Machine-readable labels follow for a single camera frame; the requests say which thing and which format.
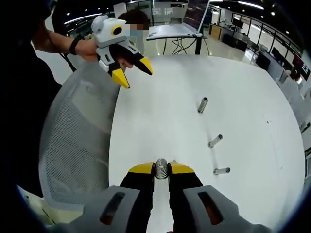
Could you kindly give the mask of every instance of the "coiled spring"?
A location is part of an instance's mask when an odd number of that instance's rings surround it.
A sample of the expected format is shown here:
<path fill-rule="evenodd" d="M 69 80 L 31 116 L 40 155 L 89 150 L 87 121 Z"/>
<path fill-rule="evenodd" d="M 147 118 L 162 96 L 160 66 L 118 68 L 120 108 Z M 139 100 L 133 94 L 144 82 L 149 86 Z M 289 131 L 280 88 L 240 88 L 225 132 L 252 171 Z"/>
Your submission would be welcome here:
<path fill-rule="evenodd" d="M 202 99 L 202 102 L 201 102 L 200 107 L 199 107 L 199 109 L 198 109 L 198 113 L 202 113 L 202 112 L 204 111 L 204 109 L 205 109 L 205 107 L 206 107 L 206 105 L 207 105 L 207 102 L 208 102 L 207 97 L 204 97 L 204 98 Z"/>
<path fill-rule="evenodd" d="M 158 159 L 155 164 L 155 177 L 159 180 L 166 179 L 168 176 L 167 162 L 165 159 Z"/>

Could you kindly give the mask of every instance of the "metal spring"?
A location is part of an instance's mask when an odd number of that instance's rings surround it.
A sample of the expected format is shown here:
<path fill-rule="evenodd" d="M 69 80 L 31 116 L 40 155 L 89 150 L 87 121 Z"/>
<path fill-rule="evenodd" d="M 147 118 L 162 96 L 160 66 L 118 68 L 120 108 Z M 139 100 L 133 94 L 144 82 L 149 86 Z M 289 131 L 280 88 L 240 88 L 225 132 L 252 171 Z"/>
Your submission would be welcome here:
<path fill-rule="evenodd" d="M 165 159 L 158 159 L 155 164 L 155 177 L 159 180 L 166 179 L 168 176 L 167 162 Z"/>
<path fill-rule="evenodd" d="M 231 169 L 229 168 L 229 167 L 226 167 L 226 168 L 221 168 L 221 169 L 214 169 L 213 170 L 213 174 L 215 175 L 215 176 L 217 176 L 217 175 L 220 175 L 220 174 L 227 174 L 227 173 L 229 173 L 231 171 Z"/>
<path fill-rule="evenodd" d="M 205 109 L 205 107 L 206 107 L 206 105 L 207 105 L 207 102 L 208 102 L 207 97 L 204 97 L 204 98 L 202 99 L 202 102 L 201 102 L 200 107 L 199 107 L 199 109 L 198 109 L 198 113 L 202 113 L 202 112 L 204 111 L 204 109 Z"/>

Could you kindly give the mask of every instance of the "ceiling light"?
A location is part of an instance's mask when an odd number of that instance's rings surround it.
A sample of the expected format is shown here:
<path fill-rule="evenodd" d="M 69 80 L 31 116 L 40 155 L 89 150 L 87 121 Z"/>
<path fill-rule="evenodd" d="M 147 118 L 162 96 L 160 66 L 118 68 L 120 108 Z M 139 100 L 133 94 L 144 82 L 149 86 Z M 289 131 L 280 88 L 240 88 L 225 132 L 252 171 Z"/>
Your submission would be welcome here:
<path fill-rule="evenodd" d="M 69 21 L 65 22 L 64 24 L 69 24 L 69 23 L 72 23 L 74 21 L 78 21 L 78 20 L 81 20 L 81 19 L 84 19 L 84 18 L 89 18 L 89 17 L 92 17 L 92 16 L 99 16 L 101 14 L 102 13 L 97 13 L 97 14 L 92 14 L 92 15 L 88 15 L 88 16 L 83 16 L 83 17 L 75 18 L 75 19 L 72 19 L 72 20 L 69 20 Z"/>
<path fill-rule="evenodd" d="M 248 3 L 248 2 L 245 2 L 245 1 L 238 1 L 238 3 L 239 3 L 239 4 L 243 4 L 243 5 L 247 5 L 247 6 L 256 7 L 256 8 L 261 9 L 261 10 L 264 9 L 262 6 L 258 6 L 258 5 L 255 5 L 255 4 L 251 4 L 251 3 Z"/>

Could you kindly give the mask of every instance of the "black shirt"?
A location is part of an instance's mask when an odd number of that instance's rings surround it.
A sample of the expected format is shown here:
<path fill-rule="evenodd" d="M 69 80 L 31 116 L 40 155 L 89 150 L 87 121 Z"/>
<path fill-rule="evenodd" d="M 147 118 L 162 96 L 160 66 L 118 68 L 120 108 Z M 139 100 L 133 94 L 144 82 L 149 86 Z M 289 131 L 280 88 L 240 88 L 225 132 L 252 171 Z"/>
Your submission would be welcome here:
<path fill-rule="evenodd" d="M 38 176 L 41 130 L 60 85 L 31 45 L 38 26 L 49 15 L 44 0 L 9 0 L 11 14 L 5 61 L 5 156 L 19 186 L 42 196 Z"/>

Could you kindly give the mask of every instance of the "black wristband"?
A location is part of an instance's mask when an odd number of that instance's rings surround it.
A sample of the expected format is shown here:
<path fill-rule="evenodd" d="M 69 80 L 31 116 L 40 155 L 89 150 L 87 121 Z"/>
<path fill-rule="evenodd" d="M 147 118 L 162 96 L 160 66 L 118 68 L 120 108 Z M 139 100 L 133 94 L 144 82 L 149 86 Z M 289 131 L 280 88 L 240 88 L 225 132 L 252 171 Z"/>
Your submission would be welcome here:
<path fill-rule="evenodd" d="M 70 45 L 70 47 L 69 47 L 69 52 L 70 52 L 71 54 L 77 55 L 77 54 L 76 54 L 76 46 L 77 46 L 78 42 L 79 42 L 80 40 L 82 40 L 82 39 L 83 39 L 82 37 L 77 36 L 77 37 L 73 40 L 73 42 L 71 43 L 71 45 Z"/>

